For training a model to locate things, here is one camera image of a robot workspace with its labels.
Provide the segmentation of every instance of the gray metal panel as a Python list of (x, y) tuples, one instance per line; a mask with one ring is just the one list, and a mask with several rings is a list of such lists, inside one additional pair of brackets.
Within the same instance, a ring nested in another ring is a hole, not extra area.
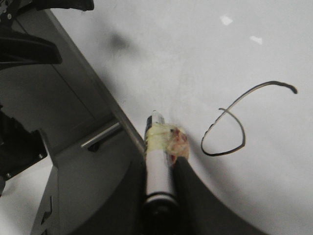
[(114, 114), (114, 116), (118, 119), (120, 124), (123, 126), (126, 133), (132, 139), (134, 144), (136, 145), (137, 149), (139, 150), (140, 154), (144, 156), (145, 151), (145, 144), (139, 133), (135, 130), (133, 124), (129, 121), (121, 107), (117, 104), (116, 100), (108, 90), (108, 88), (103, 84), (101, 79), (95, 73), (93, 68), (81, 54), (80, 50), (76, 47), (76, 45), (72, 42), (71, 38), (68, 36), (66, 31), (63, 29), (59, 21), (56, 19), (54, 14), (50, 10), (45, 11), (47, 15), (50, 17), (51, 21), (53, 22), (54, 26), (58, 29), (59, 33), (66, 39), (67, 43), (69, 43), (72, 52), (77, 55), (77, 59), (79, 59), (84, 71), (88, 75), (88, 79), (93, 84), (93, 87), (96, 89), (96, 92), (100, 94), (101, 98), (105, 100), (108, 107)]
[[(51, 214), (43, 220), (45, 212)], [(58, 169), (53, 166), (30, 235), (60, 234)]]
[(54, 65), (65, 82), (95, 118), (102, 118), (111, 113), (105, 101), (97, 92), (88, 72), (82, 64), (82, 54), (76, 48), (57, 20), (51, 20), (51, 12), (30, 10), (20, 16), (18, 21), (27, 33), (55, 43), (63, 62)]
[(69, 234), (91, 217), (114, 192), (129, 163), (141, 159), (125, 132), (105, 141), (95, 153), (80, 147), (97, 133), (56, 156), (61, 235)]
[(67, 146), (76, 139), (77, 126), (93, 121), (51, 65), (0, 71), (0, 102), (28, 131), (42, 128), (53, 149)]

